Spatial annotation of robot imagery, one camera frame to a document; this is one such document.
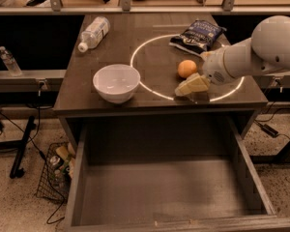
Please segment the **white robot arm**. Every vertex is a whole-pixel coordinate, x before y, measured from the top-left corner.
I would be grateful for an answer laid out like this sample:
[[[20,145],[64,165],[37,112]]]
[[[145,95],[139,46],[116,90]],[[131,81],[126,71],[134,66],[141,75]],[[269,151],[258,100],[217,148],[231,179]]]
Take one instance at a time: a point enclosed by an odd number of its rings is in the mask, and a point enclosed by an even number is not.
[[[209,90],[243,76],[290,72],[290,17],[274,15],[262,20],[251,37],[202,53],[202,74],[194,73],[175,89],[179,97]]]

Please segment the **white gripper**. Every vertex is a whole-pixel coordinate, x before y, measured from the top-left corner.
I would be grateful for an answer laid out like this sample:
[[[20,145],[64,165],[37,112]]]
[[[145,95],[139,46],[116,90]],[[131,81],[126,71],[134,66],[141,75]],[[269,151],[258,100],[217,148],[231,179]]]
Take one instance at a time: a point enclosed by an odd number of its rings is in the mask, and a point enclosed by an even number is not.
[[[194,73],[189,76],[175,89],[175,95],[182,97],[194,92],[205,92],[209,89],[210,81],[216,85],[229,83],[231,76],[225,68],[224,51],[222,47],[214,51],[202,52],[200,57],[204,61],[202,66],[204,75]]]

